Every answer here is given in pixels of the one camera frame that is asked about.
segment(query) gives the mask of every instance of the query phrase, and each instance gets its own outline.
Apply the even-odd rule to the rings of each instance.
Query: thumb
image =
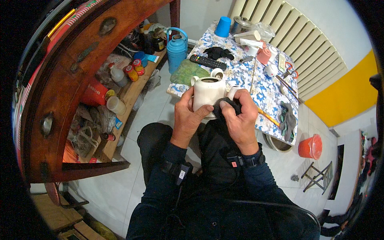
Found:
[[[201,121],[205,118],[210,112],[214,110],[212,105],[203,105],[194,112],[194,116],[197,120]]]
[[[230,120],[236,117],[235,109],[226,101],[220,101],[219,103],[221,112],[226,120]]]

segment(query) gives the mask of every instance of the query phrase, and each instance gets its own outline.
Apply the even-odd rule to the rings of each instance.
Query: hand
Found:
[[[212,105],[203,105],[193,112],[191,99],[194,87],[190,87],[175,104],[175,127],[170,142],[180,148],[186,149],[201,120],[214,110]]]
[[[226,101],[220,102],[222,113],[227,122],[229,135],[244,155],[252,155],[259,151],[255,135],[255,121],[258,108],[246,89],[236,91],[234,98],[239,99],[241,113],[236,116],[234,108]]]

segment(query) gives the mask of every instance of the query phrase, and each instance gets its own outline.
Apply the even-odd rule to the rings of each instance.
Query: knee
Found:
[[[150,124],[145,125],[141,129],[140,134],[137,137],[137,142],[139,142],[140,139],[147,138],[148,136],[161,136],[168,132],[172,134],[172,128],[170,126],[159,122],[152,122]]]

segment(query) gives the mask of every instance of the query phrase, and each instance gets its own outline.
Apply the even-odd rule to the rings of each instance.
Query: white radiator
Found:
[[[299,73],[299,97],[308,100],[348,72],[332,43],[307,17],[283,0],[237,0],[231,19],[272,26],[270,43],[291,56]]]

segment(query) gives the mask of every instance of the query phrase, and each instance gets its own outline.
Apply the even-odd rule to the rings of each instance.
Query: blue thermos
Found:
[[[185,38],[182,38],[180,34],[176,34],[173,35],[172,40],[169,41],[169,32],[171,30],[179,31]],[[167,41],[169,73],[172,74],[179,67],[181,61],[187,58],[188,36],[179,28],[169,28],[167,30]]]

